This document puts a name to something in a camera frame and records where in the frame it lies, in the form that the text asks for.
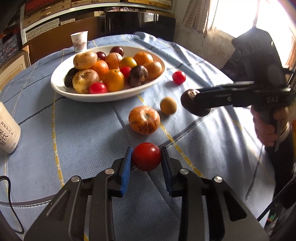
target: table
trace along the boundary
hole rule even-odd
[[[166,146],[171,157],[200,176],[221,176],[258,217],[272,200],[275,181],[249,109],[220,107],[200,118],[180,103],[181,94],[189,88],[229,83],[230,79],[180,45],[141,32],[98,38],[87,46],[114,44],[137,46],[160,55],[167,65],[163,79],[140,96],[121,101],[83,103],[67,99],[53,91],[50,78],[55,68],[74,54],[71,47],[40,59],[0,94],[0,101],[21,126],[15,152],[0,152],[0,174],[11,179],[11,199],[25,230],[72,176],[93,177],[122,158],[128,146],[134,148],[142,142]],[[171,77],[177,69],[187,75],[180,86]],[[130,110],[143,104],[159,110],[165,96],[177,101],[177,112],[170,117],[161,115],[161,127],[150,136],[133,132],[128,125]],[[7,187],[2,182],[0,210],[17,229],[7,202]],[[132,171],[126,195],[113,199],[116,238],[177,240],[180,210],[181,199],[170,198],[166,192],[161,166],[148,173]]]

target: white bowl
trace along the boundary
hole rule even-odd
[[[102,51],[106,55],[109,54],[110,50],[114,47],[115,45],[109,45],[109,46],[103,46],[103,47],[95,47],[89,50],[93,50],[95,52]],[[144,51],[147,53],[150,53],[153,57],[154,61],[159,61],[162,65],[162,72],[161,75],[138,87],[134,88],[128,88],[124,89],[121,91],[116,91],[116,92],[109,92],[109,93],[104,93],[104,94],[79,94],[74,90],[74,88],[67,88],[64,84],[64,78],[68,71],[74,67],[73,65],[73,59],[75,55],[71,56],[70,58],[66,59],[64,62],[62,62],[53,72],[52,77],[51,77],[51,85],[52,88],[59,93],[62,96],[65,96],[69,99],[72,100],[77,100],[77,101],[82,101],[82,102],[105,102],[105,101],[114,101],[114,100],[120,100],[120,99],[125,99],[129,98],[135,95],[140,94],[143,92],[145,89],[151,87],[152,85],[156,84],[158,81],[162,80],[163,73],[166,71],[166,66],[164,61],[157,56],[156,54],[144,50],[141,48],[136,48],[136,47],[130,47],[130,46],[122,46],[124,50],[124,57],[130,56],[133,57],[136,53]]]

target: apple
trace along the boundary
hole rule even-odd
[[[99,75],[92,69],[77,72],[72,80],[74,89],[80,94],[89,94],[92,84],[99,82]]]

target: metal screw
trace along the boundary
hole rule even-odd
[[[216,176],[216,177],[214,177],[214,181],[215,181],[216,183],[221,183],[221,182],[223,182],[223,179],[222,179],[222,177],[220,177],[220,176]]]
[[[107,175],[111,175],[111,174],[114,173],[114,170],[113,170],[112,168],[108,168],[108,169],[105,170],[105,173],[106,173]]]
[[[71,177],[71,182],[73,183],[79,182],[79,180],[80,180],[79,176]]]
[[[182,168],[182,169],[180,169],[180,171],[179,171],[181,174],[183,174],[183,175],[187,175],[188,173],[189,173],[189,171],[186,169],[186,168]]]

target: yellow tomato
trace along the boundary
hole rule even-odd
[[[132,58],[132,57],[125,57],[122,59],[122,61],[120,61],[119,64],[119,68],[123,68],[123,67],[135,67],[137,66],[137,62]]]

